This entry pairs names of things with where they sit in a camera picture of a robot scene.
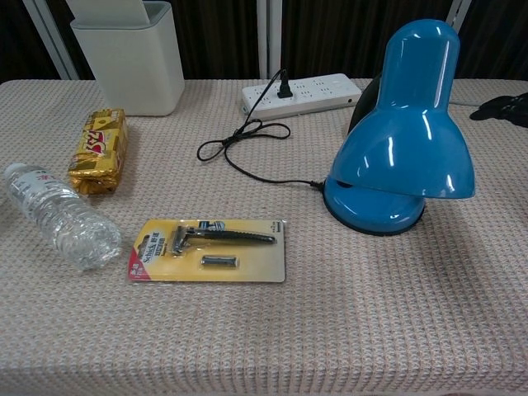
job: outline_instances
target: plug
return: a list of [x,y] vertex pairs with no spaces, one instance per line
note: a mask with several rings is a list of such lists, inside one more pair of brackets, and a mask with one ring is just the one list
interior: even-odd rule
[[280,73],[280,87],[277,96],[280,99],[285,97],[292,97],[294,94],[291,93],[290,85],[288,84],[288,73],[286,70],[282,70]]

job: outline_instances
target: bottle cap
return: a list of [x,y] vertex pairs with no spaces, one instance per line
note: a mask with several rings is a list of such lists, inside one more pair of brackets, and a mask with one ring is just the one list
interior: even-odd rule
[[8,167],[6,167],[6,170],[3,171],[3,177],[4,179],[8,179],[13,172],[15,172],[17,169],[20,169],[21,167],[24,167],[24,163],[12,163]]

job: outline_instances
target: dark curtain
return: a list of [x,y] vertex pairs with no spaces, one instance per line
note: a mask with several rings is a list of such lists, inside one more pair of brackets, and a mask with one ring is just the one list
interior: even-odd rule
[[473,0],[460,28],[457,78],[528,80],[528,2]]
[[0,2],[0,83],[21,78],[59,78],[21,0]]
[[391,35],[410,21],[444,21],[451,0],[283,0],[282,67],[292,78],[371,78]]
[[[47,0],[81,78],[93,78],[65,0]],[[258,78],[256,0],[170,0],[185,78]]]

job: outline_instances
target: beige tablecloth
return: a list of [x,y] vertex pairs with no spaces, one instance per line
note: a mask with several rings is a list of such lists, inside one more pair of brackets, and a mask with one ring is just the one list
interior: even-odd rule
[[[79,273],[0,191],[0,391],[528,392],[528,129],[451,106],[476,196],[429,200],[414,229],[377,238],[337,222],[315,190],[254,181],[222,158],[198,162],[202,142],[241,124],[241,88],[256,83],[188,81],[172,115],[130,117],[122,183],[91,202],[123,229],[127,255],[150,218],[285,219],[286,282],[130,285],[125,257]],[[462,80],[452,98],[527,91]],[[35,163],[64,177],[102,106],[94,82],[3,84],[0,167]],[[289,118],[286,141],[230,153],[264,177],[323,180],[351,113]]]

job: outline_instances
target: lamp base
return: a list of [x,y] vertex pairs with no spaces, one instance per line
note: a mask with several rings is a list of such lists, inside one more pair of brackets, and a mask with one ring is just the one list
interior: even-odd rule
[[425,200],[384,191],[348,186],[327,177],[324,204],[347,227],[370,235],[403,233],[422,217]]

